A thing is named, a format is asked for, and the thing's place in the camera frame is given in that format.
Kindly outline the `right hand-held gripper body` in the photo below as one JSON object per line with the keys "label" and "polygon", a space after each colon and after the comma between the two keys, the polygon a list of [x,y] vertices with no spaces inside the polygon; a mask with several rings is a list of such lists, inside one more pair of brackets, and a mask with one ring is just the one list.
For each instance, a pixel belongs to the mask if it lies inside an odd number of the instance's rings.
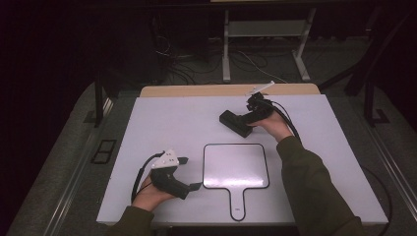
{"label": "right hand-held gripper body", "polygon": [[249,99],[247,100],[247,109],[249,112],[257,112],[259,115],[259,121],[266,119],[273,112],[273,106],[271,101],[265,99],[262,91],[274,85],[274,81],[270,81],[268,84],[255,86],[250,92],[248,92]]}

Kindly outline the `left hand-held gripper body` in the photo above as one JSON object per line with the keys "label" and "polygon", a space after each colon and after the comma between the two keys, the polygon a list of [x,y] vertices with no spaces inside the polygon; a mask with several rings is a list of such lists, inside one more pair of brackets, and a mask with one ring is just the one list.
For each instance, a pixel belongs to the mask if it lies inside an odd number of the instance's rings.
{"label": "left hand-held gripper body", "polygon": [[190,192],[189,185],[178,181],[174,177],[179,165],[181,164],[178,163],[178,156],[175,151],[169,149],[151,165],[150,179],[158,190],[185,200]]}

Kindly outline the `black whiteboard eraser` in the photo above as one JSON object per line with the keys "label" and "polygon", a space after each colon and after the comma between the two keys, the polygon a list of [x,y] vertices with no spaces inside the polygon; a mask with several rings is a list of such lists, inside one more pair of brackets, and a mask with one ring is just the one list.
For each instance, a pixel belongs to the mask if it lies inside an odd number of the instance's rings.
{"label": "black whiteboard eraser", "polygon": [[241,115],[225,110],[219,115],[219,122],[243,138],[247,138],[253,131]]}

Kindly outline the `white handled whiteboard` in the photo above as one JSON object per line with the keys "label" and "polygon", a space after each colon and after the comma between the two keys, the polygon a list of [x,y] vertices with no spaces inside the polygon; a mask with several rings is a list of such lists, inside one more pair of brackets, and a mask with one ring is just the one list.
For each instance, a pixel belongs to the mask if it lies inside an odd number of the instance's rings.
{"label": "white handled whiteboard", "polygon": [[261,144],[210,144],[204,148],[203,186],[226,190],[234,221],[246,217],[245,192],[269,186],[265,149]]}

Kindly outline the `person's right hand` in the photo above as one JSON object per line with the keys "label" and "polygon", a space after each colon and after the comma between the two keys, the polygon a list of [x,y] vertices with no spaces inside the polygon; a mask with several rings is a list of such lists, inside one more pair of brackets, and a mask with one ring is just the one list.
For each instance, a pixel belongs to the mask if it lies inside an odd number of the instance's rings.
{"label": "person's right hand", "polygon": [[264,128],[278,143],[285,138],[292,136],[287,123],[275,111],[273,111],[268,118],[251,123],[250,126]]}

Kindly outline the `person's left hand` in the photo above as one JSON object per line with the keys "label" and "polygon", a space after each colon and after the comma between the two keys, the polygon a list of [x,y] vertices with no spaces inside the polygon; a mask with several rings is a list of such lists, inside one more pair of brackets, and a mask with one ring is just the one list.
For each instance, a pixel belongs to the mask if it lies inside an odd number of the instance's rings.
{"label": "person's left hand", "polygon": [[148,176],[133,200],[132,206],[146,211],[154,211],[160,204],[171,199],[174,199],[174,196],[158,190]]}

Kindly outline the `white metal stand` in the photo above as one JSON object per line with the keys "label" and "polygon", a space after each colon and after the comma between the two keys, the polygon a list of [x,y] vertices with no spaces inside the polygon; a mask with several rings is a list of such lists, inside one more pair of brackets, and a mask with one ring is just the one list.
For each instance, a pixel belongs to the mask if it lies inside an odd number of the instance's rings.
{"label": "white metal stand", "polygon": [[301,80],[309,82],[311,77],[302,59],[310,29],[317,9],[311,8],[305,20],[275,21],[230,21],[229,12],[224,13],[222,78],[225,83],[231,82],[229,39],[236,37],[298,37],[299,45],[291,52]]}

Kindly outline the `black upright stand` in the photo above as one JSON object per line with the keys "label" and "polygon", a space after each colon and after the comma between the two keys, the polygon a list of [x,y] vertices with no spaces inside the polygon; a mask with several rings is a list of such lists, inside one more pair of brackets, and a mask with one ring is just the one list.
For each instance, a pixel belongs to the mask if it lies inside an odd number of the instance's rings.
{"label": "black upright stand", "polygon": [[387,124],[387,116],[382,109],[374,107],[375,86],[371,81],[365,84],[364,117],[371,127],[377,124]]}

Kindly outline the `black slanted stand bar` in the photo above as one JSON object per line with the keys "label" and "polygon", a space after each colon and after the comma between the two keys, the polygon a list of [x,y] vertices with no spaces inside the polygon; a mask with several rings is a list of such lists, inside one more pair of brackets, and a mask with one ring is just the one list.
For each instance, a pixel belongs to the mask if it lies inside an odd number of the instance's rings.
{"label": "black slanted stand bar", "polygon": [[396,33],[415,10],[416,8],[413,7],[410,10],[398,12],[396,18],[391,21],[388,20],[388,11],[381,13],[377,20],[377,27],[374,30],[373,40],[364,56],[353,66],[319,84],[319,91],[324,92],[334,84],[350,76],[344,91],[348,95],[357,95],[370,80],[370,74],[375,69]]}

